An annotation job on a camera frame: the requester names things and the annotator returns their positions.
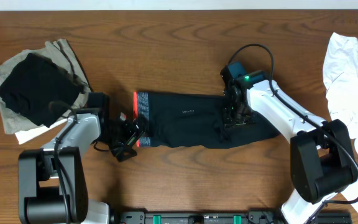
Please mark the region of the black leggings with red waistband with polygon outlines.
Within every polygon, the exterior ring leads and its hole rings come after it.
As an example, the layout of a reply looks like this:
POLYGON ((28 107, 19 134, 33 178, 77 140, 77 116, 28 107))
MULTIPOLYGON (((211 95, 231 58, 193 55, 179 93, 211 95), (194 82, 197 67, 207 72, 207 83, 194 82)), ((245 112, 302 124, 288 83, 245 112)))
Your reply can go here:
POLYGON ((280 134, 259 114, 250 124, 226 126, 224 103, 221 96, 137 91, 133 94, 134 116, 145 129, 137 146, 229 149, 280 134))

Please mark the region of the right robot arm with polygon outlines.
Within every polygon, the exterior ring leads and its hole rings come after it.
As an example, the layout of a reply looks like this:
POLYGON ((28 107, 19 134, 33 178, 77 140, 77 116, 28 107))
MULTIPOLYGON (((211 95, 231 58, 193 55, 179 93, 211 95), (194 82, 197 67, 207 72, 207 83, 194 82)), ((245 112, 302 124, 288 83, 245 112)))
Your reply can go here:
POLYGON ((260 115, 290 144, 290 175, 294 186, 281 206, 283 223, 314 223, 333 197, 358 180, 358 165, 345 124, 327 122, 284 93, 277 83, 245 75, 225 81, 229 127, 250 126, 260 115))

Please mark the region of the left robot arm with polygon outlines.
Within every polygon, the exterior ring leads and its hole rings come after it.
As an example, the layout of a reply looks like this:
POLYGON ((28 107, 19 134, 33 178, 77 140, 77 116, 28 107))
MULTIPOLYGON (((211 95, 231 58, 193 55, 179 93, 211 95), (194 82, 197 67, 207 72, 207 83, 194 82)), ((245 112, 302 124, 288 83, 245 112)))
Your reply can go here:
POLYGON ((93 113, 69 117, 55 139, 18 158, 21 223, 116 223, 105 202, 89 199, 82 158, 90 145, 105 142, 119 161, 136 156, 144 122, 125 116, 104 121, 93 113))

